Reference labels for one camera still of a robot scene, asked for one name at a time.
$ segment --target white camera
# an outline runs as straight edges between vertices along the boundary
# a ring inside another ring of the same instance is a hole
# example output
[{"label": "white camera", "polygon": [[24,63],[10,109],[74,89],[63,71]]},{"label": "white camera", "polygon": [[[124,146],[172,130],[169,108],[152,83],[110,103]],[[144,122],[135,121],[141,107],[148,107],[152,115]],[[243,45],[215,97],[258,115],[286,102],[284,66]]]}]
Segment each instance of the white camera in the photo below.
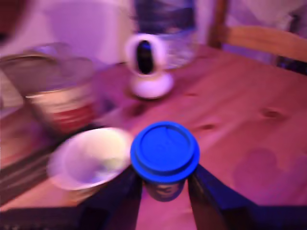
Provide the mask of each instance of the white camera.
[{"label": "white camera", "polygon": [[172,76],[165,72],[167,46],[152,34],[135,34],[126,44],[126,62],[134,77],[131,89],[138,97],[156,99],[173,87]]}]

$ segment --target white bowl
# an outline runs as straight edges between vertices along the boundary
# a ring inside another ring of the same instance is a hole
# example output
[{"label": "white bowl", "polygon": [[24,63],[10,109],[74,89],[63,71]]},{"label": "white bowl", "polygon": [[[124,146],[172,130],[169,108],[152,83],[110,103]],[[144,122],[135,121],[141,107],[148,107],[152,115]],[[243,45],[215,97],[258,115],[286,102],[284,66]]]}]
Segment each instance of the white bowl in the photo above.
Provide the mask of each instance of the white bowl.
[{"label": "white bowl", "polygon": [[65,190],[106,183],[130,165],[133,136],[119,128],[80,133],[64,142],[50,157],[47,173]]}]

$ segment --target wooden chair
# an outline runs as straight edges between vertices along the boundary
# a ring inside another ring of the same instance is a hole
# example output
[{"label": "wooden chair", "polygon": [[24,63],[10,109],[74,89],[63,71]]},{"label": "wooden chair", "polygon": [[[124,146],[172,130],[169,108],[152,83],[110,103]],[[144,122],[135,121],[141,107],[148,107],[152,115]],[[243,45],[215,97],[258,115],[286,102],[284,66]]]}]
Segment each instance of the wooden chair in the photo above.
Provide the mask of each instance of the wooden chair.
[{"label": "wooden chair", "polygon": [[210,46],[221,48],[225,43],[307,62],[307,39],[296,34],[261,26],[227,27],[228,3],[228,0],[216,0]]}]

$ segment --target table wood grain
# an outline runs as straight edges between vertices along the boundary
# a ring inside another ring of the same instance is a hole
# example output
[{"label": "table wood grain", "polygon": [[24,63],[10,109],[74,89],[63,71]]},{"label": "table wood grain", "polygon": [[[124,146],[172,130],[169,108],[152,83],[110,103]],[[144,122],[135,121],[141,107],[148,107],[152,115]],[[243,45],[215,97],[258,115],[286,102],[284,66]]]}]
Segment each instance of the table wood grain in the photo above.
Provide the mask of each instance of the table wood grain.
[{"label": "table wood grain", "polygon": [[[172,74],[173,91],[155,101],[130,95],[124,65],[97,75],[95,86],[117,104],[118,126],[134,135],[161,120],[184,125],[200,145],[200,164],[256,204],[307,205],[306,77],[205,46]],[[2,210],[75,205],[68,194],[47,180]],[[143,190],[137,229],[159,228],[196,229],[186,186],[168,203]]]}]

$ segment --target jar label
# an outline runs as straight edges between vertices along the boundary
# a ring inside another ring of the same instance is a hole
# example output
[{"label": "jar label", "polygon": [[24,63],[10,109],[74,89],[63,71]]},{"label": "jar label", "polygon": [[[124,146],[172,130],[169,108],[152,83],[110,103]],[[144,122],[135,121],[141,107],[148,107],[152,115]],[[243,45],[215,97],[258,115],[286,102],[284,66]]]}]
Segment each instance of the jar label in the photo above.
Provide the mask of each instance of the jar label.
[{"label": "jar label", "polygon": [[88,84],[39,93],[29,97],[55,128],[68,133],[82,128],[95,118],[94,97]]}]

